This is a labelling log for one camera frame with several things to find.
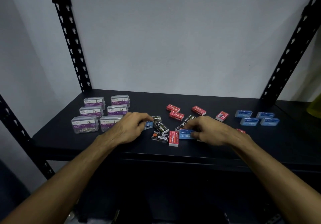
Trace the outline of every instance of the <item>blue staples box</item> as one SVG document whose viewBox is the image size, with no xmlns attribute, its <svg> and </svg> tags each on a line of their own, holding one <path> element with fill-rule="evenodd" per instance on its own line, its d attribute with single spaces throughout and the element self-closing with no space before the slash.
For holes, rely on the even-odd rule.
<svg viewBox="0 0 321 224">
<path fill-rule="evenodd" d="M 194 140 L 194 138 L 191 137 L 191 132 L 194 132 L 194 130 L 180 129 L 179 130 L 179 139 L 180 140 Z"/>
<path fill-rule="evenodd" d="M 278 118 L 262 118 L 260 124 L 262 126 L 276 126 L 279 121 Z"/>
<path fill-rule="evenodd" d="M 256 115 L 256 118 L 262 119 L 262 118 L 272 118 L 275 114 L 273 112 L 258 112 Z"/>
<path fill-rule="evenodd" d="M 243 117 L 240 124 L 242 126 L 256 126 L 258 122 L 259 122 L 259 119 L 256 117 L 249 117 L 249 118 Z"/>
<path fill-rule="evenodd" d="M 146 124 L 145 124 L 144 130 L 151 129 L 153 127 L 154 127 L 154 122 L 153 121 L 147 121 Z"/>
<path fill-rule="evenodd" d="M 252 111 L 243 111 L 237 110 L 235 113 L 235 117 L 247 117 L 250 118 L 252 116 Z"/>
</svg>

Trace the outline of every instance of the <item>white and purple label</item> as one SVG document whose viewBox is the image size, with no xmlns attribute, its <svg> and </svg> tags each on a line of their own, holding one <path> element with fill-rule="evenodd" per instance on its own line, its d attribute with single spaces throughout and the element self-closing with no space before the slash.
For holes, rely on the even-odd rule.
<svg viewBox="0 0 321 224">
<path fill-rule="evenodd" d="M 73 127 L 76 128 L 91 128 L 96 127 L 96 122 L 94 119 L 90 120 L 82 120 L 82 121 L 74 121 L 72 122 Z"/>
<path fill-rule="evenodd" d="M 116 123 L 119 122 L 120 119 L 114 119 L 114 120 L 101 120 L 100 121 L 100 126 L 102 128 L 110 128 L 114 126 Z"/>
<path fill-rule="evenodd" d="M 97 99 L 97 100 L 86 100 L 84 101 L 85 106 L 103 106 L 103 101 L 102 99 Z"/>
<path fill-rule="evenodd" d="M 124 98 L 113 98 L 111 99 L 111 104 L 112 105 L 129 105 L 129 98 L 124 97 Z"/>
<path fill-rule="evenodd" d="M 107 108 L 108 115 L 125 115 L 127 113 L 127 107 L 120 108 Z"/>
<path fill-rule="evenodd" d="M 100 109 L 81 110 L 80 111 L 80 115 L 82 115 L 82 116 L 95 115 L 97 117 L 100 117 L 101 116 L 101 111 L 100 111 Z"/>
</svg>

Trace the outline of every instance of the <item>forearm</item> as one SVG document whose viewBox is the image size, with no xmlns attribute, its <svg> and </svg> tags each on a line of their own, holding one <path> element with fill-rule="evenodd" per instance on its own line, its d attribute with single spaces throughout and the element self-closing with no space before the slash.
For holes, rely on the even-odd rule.
<svg viewBox="0 0 321 224">
<path fill-rule="evenodd" d="M 290 223 L 320 223 L 321 195 L 275 160 L 250 137 L 234 139 L 235 152 L 247 163 Z"/>
<path fill-rule="evenodd" d="M 63 223 L 95 170 L 112 151 L 110 142 L 94 141 L 19 205 L 1 224 Z"/>
</svg>

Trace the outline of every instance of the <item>purple label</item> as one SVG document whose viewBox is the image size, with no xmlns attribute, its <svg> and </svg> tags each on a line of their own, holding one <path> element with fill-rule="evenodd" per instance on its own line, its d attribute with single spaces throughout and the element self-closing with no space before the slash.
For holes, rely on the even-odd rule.
<svg viewBox="0 0 321 224">
<path fill-rule="evenodd" d="M 96 115 L 97 117 L 101 116 L 100 112 L 95 112 L 95 113 L 85 113 L 85 114 L 81 114 L 82 116 L 91 116 L 91 115 Z"/>
<path fill-rule="evenodd" d="M 88 123 L 88 124 L 78 124 L 78 125 L 73 125 L 74 129 L 77 128 L 94 128 L 96 127 L 95 123 Z"/>
<path fill-rule="evenodd" d="M 102 106 L 103 103 L 102 102 L 98 102 L 98 103 L 85 103 L 85 106 Z"/>
<path fill-rule="evenodd" d="M 100 126 L 102 128 L 109 128 L 109 127 L 112 127 L 114 125 L 115 125 L 115 123 L 102 123 Z"/>
<path fill-rule="evenodd" d="M 112 105 L 129 105 L 129 101 L 113 101 L 111 102 Z"/>
<path fill-rule="evenodd" d="M 118 111 L 118 112 L 108 112 L 108 115 L 125 115 L 127 113 L 126 111 Z"/>
</svg>

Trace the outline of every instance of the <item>person's left hand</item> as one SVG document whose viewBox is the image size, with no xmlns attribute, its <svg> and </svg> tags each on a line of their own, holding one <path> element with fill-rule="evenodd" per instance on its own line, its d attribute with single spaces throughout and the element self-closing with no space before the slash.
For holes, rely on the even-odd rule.
<svg viewBox="0 0 321 224">
<path fill-rule="evenodd" d="M 95 141 L 106 142 L 112 148 L 119 144 L 132 142 L 142 133 L 146 121 L 153 120 L 147 113 L 127 112 L 118 123 L 104 134 L 99 135 Z"/>
</svg>

